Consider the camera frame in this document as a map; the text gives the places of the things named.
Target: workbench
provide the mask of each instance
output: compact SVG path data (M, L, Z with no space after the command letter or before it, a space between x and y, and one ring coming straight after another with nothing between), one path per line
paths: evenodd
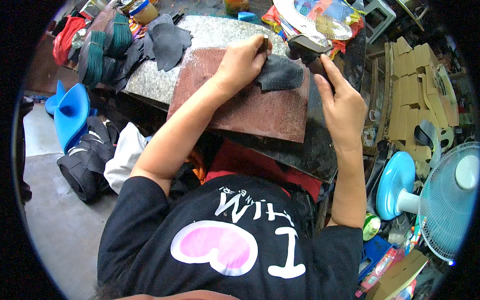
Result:
M192 4L191 1L177 2L172 2L174 6L170 6L168 1L163 2L162 7L164 9L160 13L178 10L180 8L178 6L189 5L190 8L185 10L186 14L196 14L195 4ZM223 9L222 1L205 2L208 5L202 4L199 13L215 15L215 12ZM363 1L357 0L354 7L363 9ZM178 27L190 30L193 35L192 46L187 51L202 47L226 47L232 41L247 39L258 33L266 33L269 34L273 43L272 53L285 55L286 46L283 40L268 26L265 23L259 25L231 18L205 15L185 15L178 23ZM339 66L345 78L357 91L360 91L361 88L365 50L366 33L365 28L363 28L354 39L349 41L346 53L338 53L335 59L335 63ZM146 60L133 72L122 92L154 107L168 111L173 89L180 72L179 65L180 63L172 70L164 72L163 70L157 70L155 61ZM310 87L304 143L300 144L268 137L259 139L256 136L238 132L219 131L219 133L280 163L297 168L322 181L331 182L337 170L336 154L324 122L322 101L313 81L313 76L310 77Z

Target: black t-shirt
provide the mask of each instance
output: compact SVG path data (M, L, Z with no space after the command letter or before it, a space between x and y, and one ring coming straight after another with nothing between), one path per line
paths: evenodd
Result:
M242 300L352 299L361 229L326 227L307 240L295 209L279 186L228 175L170 210L159 185L130 178L105 225L98 282L116 282L124 297L206 289Z

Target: person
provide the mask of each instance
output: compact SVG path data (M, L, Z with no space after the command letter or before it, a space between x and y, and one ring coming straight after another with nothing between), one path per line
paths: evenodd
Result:
M280 186L230 174L169 208L172 179L213 113L259 74L262 35L227 47L216 74L148 143L105 224L98 252L104 299L351 299L366 211L361 131L366 105L333 62L314 80L336 151L332 216L311 239Z

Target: forearm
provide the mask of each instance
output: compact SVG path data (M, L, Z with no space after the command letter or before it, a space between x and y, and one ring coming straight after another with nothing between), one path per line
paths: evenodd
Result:
M331 225L363 228L367 209L361 145L347 153L337 152L338 175L332 204Z
M210 122L215 110L231 97L208 80L148 143L130 177L145 176L168 195L170 182Z

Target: red cutting board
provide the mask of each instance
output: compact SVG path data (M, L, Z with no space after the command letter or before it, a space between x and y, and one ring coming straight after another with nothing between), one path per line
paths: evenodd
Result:
M224 54L224 48L185 53L167 119L215 74ZM298 88L262 92L259 84L251 83L215 112L208 127L303 143L310 72L300 61L296 63L303 68Z

